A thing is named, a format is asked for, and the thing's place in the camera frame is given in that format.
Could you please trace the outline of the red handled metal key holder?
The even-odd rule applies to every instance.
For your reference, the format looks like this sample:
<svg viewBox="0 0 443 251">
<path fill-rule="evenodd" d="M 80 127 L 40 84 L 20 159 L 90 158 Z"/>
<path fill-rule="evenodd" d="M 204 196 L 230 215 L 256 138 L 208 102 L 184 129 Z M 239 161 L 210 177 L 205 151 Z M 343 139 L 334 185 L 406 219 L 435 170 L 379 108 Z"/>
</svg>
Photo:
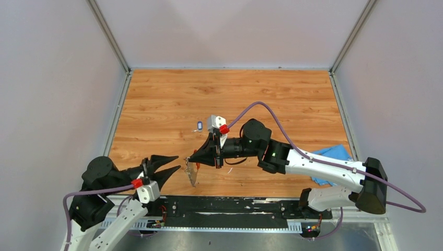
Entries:
<svg viewBox="0 0 443 251">
<path fill-rule="evenodd" d="M 199 169 L 201 167 L 201 164 L 200 163 L 190 162 L 189 158 L 190 157 L 186 157 L 184 159 L 185 160 L 185 164 L 186 164 L 186 167 L 185 167 L 184 171 L 185 171 L 185 173 L 187 174 L 187 176 L 189 178 L 191 186 L 195 187 L 196 186 L 197 175 L 198 175 Z"/>
</svg>

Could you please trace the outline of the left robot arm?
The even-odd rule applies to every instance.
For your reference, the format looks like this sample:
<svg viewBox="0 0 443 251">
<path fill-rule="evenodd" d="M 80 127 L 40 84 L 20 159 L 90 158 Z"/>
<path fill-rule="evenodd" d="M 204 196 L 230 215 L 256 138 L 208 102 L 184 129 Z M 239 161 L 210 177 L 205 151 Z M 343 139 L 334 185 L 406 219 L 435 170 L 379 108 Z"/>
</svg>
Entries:
<svg viewBox="0 0 443 251">
<path fill-rule="evenodd" d="M 64 196 L 67 232 L 62 250 L 113 250 L 141 217 L 153 216 L 160 209 L 160 191 L 180 166 L 160 170 L 177 156 L 152 155 L 136 167 L 119 170 L 111 158 L 98 156 L 87 166 L 78 192 Z M 108 198 L 134 190 L 126 208 L 99 236 L 96 232 L 114 203 Z"/>
</svg>

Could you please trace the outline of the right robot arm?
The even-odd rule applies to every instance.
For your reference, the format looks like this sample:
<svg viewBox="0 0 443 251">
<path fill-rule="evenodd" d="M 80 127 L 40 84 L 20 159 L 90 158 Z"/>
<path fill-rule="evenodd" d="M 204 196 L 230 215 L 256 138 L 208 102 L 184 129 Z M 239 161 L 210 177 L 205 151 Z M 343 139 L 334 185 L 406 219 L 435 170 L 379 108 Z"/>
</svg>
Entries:
<svg viewBox="0 0 443 251">
<path fill-rule="evenodd" d="M 226 159 L 257 157 L 258 166 L 268 173 L 307 175 L 335 183 L 334 187 L 302 190 L 298 211 L 304 218 L 348 206 L 371 214 L 386 212 L 388 179 L 380 160 L 343 161 L 295 149 L 273 140 L 272 131 L 255 119 L 242 126 L 238 138 L 229 138 L 227 131 L 223 123 L 211 124 L 205 143 L 186 162 L 221 168 Z"/>
</svg>

